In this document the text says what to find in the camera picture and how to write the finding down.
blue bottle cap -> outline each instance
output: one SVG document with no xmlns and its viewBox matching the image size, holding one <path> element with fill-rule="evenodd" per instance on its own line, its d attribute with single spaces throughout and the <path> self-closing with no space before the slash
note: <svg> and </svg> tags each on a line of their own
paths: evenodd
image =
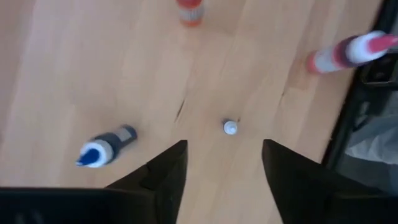
<svg viewBox="0 0 398 224">
<path fill-rule="evenodd" d="M 100 152 L 97 149 L 89 149 L 85 154 L 81 155 L 76 161 L 78 166 L 87 166 L 93 164 L 100 159 Z"/>
</svg>

black plastic part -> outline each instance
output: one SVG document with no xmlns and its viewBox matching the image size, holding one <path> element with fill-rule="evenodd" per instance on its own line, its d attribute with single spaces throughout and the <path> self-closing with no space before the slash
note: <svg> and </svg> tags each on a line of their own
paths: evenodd
<svg viewBox="0 0 398 224">
<path fill-rule="evenodd" d="M 380 5 L 377 19 L 373 25 L 372 30 L 382 30 L 390 32 L 398 15 L 398 1 L 384 0 Z M 336 169 L 339 161 L 346 149 L 349 137 L 355 128 L 356 118 L 360 114 L 361 106 L 366 101 L 375 102 L 375 94 L 385 94 L 389 97 L 391 89 L 377 88 L 376 86 L 367 85 L 363 82 L 362 77 L 368 77 L 365 71 L 369 70 L 367 67 L 359 67 L 354 73 L 354 78 L 351 87 L 345 99 L 343 109 L 336 122 L 335 128 L 331 135 L 330 142 L 323 157 L 322 164 L 329 169 Z M 375 108 L 382 108 L 382 105 L 370 105 L 371 110 Z"/>
<path fill-rule="evenodd" d="M 343 177 L 272 140 L 262 162 L 285 224 L 397 223 L 398 197 Z"/>
<path fill-rule="evenodd" d="M 187 156 L 180 141 L 105 189 L 0 188 L 0 223 L 176 223 Z"/>
</svg>

bottle cap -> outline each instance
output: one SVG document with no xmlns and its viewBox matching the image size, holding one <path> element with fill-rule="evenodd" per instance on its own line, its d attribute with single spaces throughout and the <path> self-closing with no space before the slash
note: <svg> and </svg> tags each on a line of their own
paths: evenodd
<svg viewBox="0 0 398 224">
<path fill-rule="evenodd" d="M 227 121 L 224 123 L 224 132 L 229 135 L 234 135 L 238 131 L 238 125 L 235 121 Z"/>
<path fill-rule="evenodd" d="M 87 166 L 93 164 L 100 159 L 100 152 L 96 149 L 89 149 L 85 154 L 80 155 L 80 158 L 76 161 L 78 166 Z"/>
<path fill-rule="evenodd" d="M 113 155 L 113 148 L 108 142 L 95 139 L 82 147 L 76 165 L 91 168 L 102 167 L 112 160 Z"/>
<path fill-rule="evenodd" d="M 381 37 L 375 37 L 368 42 L 369 51 L 373 54 L 388 50 L 398 44 L 398 37 L 386 34 Z"/>
</svg>

blue and white bottle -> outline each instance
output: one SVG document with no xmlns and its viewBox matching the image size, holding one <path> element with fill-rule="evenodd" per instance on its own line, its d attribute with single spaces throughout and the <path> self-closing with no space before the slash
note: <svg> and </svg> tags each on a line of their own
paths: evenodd
<svg viewBox="0 0 398 224">
<path fill-rule="evenodd" d="M 122 148 L 136 139 L 136 130 L 126 124 L 113 132 L 100 134 L 84 144 L 76 165 L 91 168 L 105 166 L 118 157 Z"/>
</svg>

wooden floor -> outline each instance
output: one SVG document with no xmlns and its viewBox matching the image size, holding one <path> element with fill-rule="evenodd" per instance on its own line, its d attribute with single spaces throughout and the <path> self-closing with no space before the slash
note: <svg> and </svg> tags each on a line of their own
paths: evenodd
<svg viewBox="0 0 398 224">
<path fill-rule="evenodd" d="M 0 185 L 102 187 L 188 139 L 179 223 L 278 223 L 262 140 L 322 158 L 351 71 L 303 61 L 368 30 L 378 4 L 208 0 L 186 29 L 172 0 L 0 1 Z M 124 123 L 139 140 L 117 162 L 75 167 L 84 141 Z"/>
</svg>

